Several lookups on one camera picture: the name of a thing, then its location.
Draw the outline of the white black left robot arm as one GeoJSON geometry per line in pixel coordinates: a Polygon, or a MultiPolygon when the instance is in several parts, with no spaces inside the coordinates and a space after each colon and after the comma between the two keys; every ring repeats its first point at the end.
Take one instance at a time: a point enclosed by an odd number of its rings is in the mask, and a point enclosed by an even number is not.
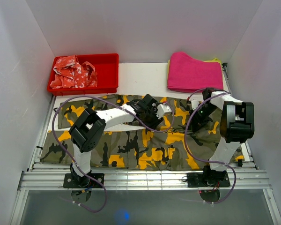
{"type": "Polygon", "coordinates": [[[105,130],[136,119],[144,126],[156,129],[164,115],[170,112],[171,108],[167,104],[157,102],[149,94],[143,99],[133,100],[109,110],[94,111],[90,107],[85,109],[69,131],[74,144],[75,162],[70,169],[74,182],[79,187],[89,184],[91,151],[98,145],[105,130]]]}

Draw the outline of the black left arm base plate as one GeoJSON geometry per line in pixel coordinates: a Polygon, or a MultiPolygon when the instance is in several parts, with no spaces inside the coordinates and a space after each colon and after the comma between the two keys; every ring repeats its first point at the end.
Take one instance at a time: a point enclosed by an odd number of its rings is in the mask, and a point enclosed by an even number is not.
{"type": "MultiPolygon", "coordinates": [[[[90,177],[104,184],[104,173],[90,173],[90,177]]],[[[71,173],[66,173],[63,182],[63,188],[101,188],[97,182],[87,177],[75,178],[71,173]]]]}

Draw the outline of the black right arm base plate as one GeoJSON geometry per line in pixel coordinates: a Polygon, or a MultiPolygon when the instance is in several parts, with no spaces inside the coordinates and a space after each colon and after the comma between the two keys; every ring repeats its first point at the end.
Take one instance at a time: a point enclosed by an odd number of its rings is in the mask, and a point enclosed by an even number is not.
{"type": "Polygon", "coordinates": [[[204,187],[230,187],[230,180],[227,172],[220,175],[204,175],[203,173],[187,173],[186,174],[187,186],[189,188],[204,188],[204,187]]]}

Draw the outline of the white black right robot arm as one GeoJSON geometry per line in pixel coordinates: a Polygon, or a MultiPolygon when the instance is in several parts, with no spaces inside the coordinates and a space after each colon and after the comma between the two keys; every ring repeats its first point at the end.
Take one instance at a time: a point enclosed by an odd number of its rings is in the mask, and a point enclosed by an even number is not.
{"type": "Polygon", "coordinates": [[[233,98],[228,92],[216,88],[202,89],[203,105],[201,108],[192,106],[194,116],[190,126],[197,132],[208,123],[209,115],[216,109],[221,109],[219,122],[221,139],[209,159],[209,165],[204,166],[201,179],[207,186],[213,186],[218,181],[226,180],[226,165],[235,151],[251,139],[255,131],[254,104],[233,98]]]}

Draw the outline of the camouflage yellow green trousers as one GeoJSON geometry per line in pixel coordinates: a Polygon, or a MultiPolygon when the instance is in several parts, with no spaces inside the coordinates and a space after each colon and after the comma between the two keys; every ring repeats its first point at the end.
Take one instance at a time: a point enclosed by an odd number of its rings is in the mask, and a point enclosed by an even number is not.
{"type": "MultiPolygon", "coordinates": [[[[99,100],[85,99],[67,102],[59,106],[56,118],[58,126],[48,131],[40,162],[71,164],[74,146],[69,128],[81,113],[91,107],[93,110],[107,110],[113,105],[122,105],[139,99],[137,95],[107,95],[99,100]]],[[[168,102],[175,110],[167,115],[156,132],[146,129],[105,132],[99,144],[91,152],[92,167],[115,167],[139,170],[188,171],[204,167],[219,144],[221,135],[219,122],[222,112],[216,109],[209,121],[199,131],[186,131],[191,115],[191,105],[185,99],[158,97],[159,102],[168,102]]]]}

